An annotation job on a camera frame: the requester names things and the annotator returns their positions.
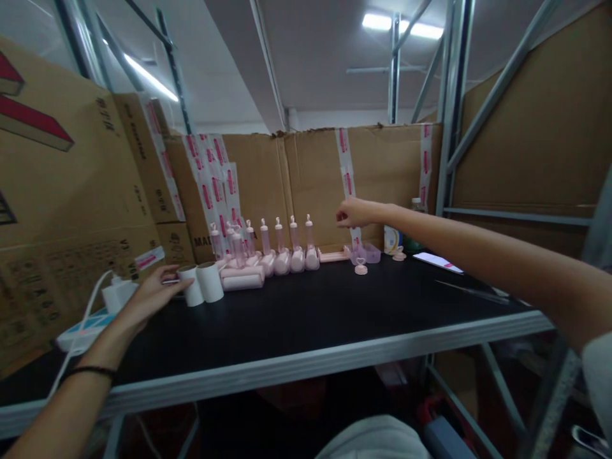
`forearm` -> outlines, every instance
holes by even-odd
[[[133,335],[131,330],[107,328],[77,366],[116,370]],[[110,378],[92,372],[67,378],[6,455],[7,459],[80,457],[110,385]]]
[[[612,330],[612,277],[575,259],[476,226],[383,205],[392,226],[481,281],[539,307],[580,350]]]

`hand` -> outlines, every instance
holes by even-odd
[[[380,223],[383,217],[384,204],[349,198],[340,204],[336,212],[338,228],[355,228],[368,226],[370,223]]]
[[[122,325],[124,328],[134,328],[137,333],[145,328],[147,321],[168,304],[174,295],[185,290],[194,282],[193,279],[188,279],[177,284],[162,284],[164,281],[177,278],[176,273],[171,271],[178,267],[178,265],[168,265],[157,268],[134,292],[113,324]]]

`fluorescent light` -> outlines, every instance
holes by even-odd
[[[363,27],[374,30],[390,30],[391,29],[391,18],[387,16],[379,16],[373,14],[366,14],[363,17],[361,23]]]
[[[408,29],[409,24],[409,21],[400,21],[400,34],[406,32],[406,29]],[[389,16],[366,14],[363,17],[363,22],[361,23],[361,25],[363,27],[366,27],[367,29],[387,31],[391,29],[391,18]],[[431,38],[433,40],[438,40],[443,33],[444,29],[441,27],[422,24],[420,22],[415,24],[412,30],[410,31],[410,35]]]
[[[124,54],[127,62],[134,67],[134,69],[136,69],[136,71],[141,74],[143,77],[145,77],[153,86],[155,86],[155,88],[157,88],[160,92],[163,92],[165,95],[167,95],[170,99],[174,100],[174,102],[178,102],[179,98],[176,97],[176,95],[174,95],[174,93],[169,90],[167,87],[165,87],[162,83],[159,82],[159,80],[157,78],[155,78],[153,75],[151,75],[148,71],[144,70],[142,68],[142,66],[140,64],[138,64],[134,59],[132,59],[130,56],[128,56],[127,54]]]
[[[400,33],[406,32],[408,25],[410,22],[401,21],[400,22]],[[417,22],[412,30],[410,31],[410,35],[422,36],[424,38],[431,38],[433,40],[438,40],[442,34],[444,33],[444,29],[441,27],[435,27],[432,25],[422,24]]]

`black table surface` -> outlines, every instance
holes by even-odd
[[[216,303],[174,301],[149,321],[121,364],[115,385],[264,360],[529,311],[435,282],[488,289],[408,258],[383,256],[356,275],[350,262],[266,279]],[[58,348],[0,382],[0,407],[47,396],[65,354]]]

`black wristband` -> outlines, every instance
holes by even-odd
[[[102,376],[107,376],[107,377],[110,378],[111,384],[114,382],[115,376],[117,375],[117,372],[115,370],[110,370],[109,368],[104,368],[104,367],[77,367],[77,368],[73,368],[72,370],[70,370],[68,372],[68,374],[66,375],[66,378],[71,377],[73,374],[82,373],[82,372],[97,373],[97,374],[102,375]]]

